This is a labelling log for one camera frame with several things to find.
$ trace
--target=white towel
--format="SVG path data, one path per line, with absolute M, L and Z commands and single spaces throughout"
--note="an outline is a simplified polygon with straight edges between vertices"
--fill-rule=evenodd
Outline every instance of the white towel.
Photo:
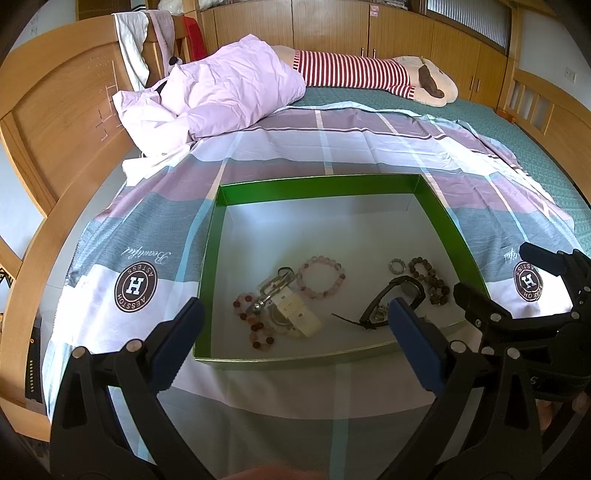
M 170 65 L 170 57 L 174 52 L 174 22 L 170 12 L 166 10 L 148 10 L 152 25 L 156 32 L 156 39 L 160 52 L 162 52 L 162 63 L 164 65 L 164 76 L 170 74 L 173 65 Z
M 139 92 L 145 87 L 150 75 L 150 70 L 142 58 L 144 42 L 148 35 L 148 17 L 143 12 L 123 12 L 113 16 L 127 75 L 134 91 Z

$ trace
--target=wall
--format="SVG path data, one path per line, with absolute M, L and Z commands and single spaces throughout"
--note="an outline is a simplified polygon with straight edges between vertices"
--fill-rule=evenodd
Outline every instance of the wall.
M 49 0 L 33 16 L 13 48 L 37 35 L 76 21 L 76 0 Z M 29 199 L 3 148 L 0 148 L 0 236 L 22 257 L 41 223 L 41 214 Z M 8 298 L 8 286 L 0 284 L 0 312 Z
M 566 67 L 576 72 L 575 83 L 564 76 Z M 558 21 L 524 12 L 519 68 L 554 83 L 591 110 L 591 67 Z

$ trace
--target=striped plush toy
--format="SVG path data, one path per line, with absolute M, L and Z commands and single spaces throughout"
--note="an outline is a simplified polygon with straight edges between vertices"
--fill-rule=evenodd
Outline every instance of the striped plush toy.
M 453 80 L 422 57 L 372 59 L 283 46 L 273 49 L 302 74 L 308 87 L 386 90 L 431 106 L 444 106 L 457 98 Z

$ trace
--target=black and white logo patch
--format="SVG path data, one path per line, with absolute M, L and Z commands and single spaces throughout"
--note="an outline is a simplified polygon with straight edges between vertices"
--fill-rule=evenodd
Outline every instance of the black and white logo patch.
M 115 303 L 126 313 L 143 309 L 156 291 L 158 275 L 148 262 L 137 262 L 127 267 L 115 283 Z
M 537 301 L 542 295 L 544 283 L 535 267 L 527 262 L 519 262 L 513 270 L 517 293 L 525 301 Z

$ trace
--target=bolt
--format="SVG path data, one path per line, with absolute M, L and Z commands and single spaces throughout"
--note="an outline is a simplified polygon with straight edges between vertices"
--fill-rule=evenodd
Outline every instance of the bolt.
M 129 342 L 127 342 L 127 345 L 125 345 L 125 349 L 128 352 L 137 352 L 140 348 L 142 348 L 142 340 L 130 340 Z
M 83 346 L 77 346 L 76 348 L 74 348 L 74 351 L 72 352 L 72 356 L 74 358 L 80 358 L 85 353 L 86 353 L 86 348 L 84 348 Z
M 517 360 L 521 354 L 517 348 L 509 347 L 507 349 L 507 355 L 509 355 L 513 360 Z
M 452 349 L 452 351 L 456 353 L 464 353 L 467 349 L 467 346 L 464 342 L 461 342 L 460 340 L 454 340 L 450 344 L 450 348 Z

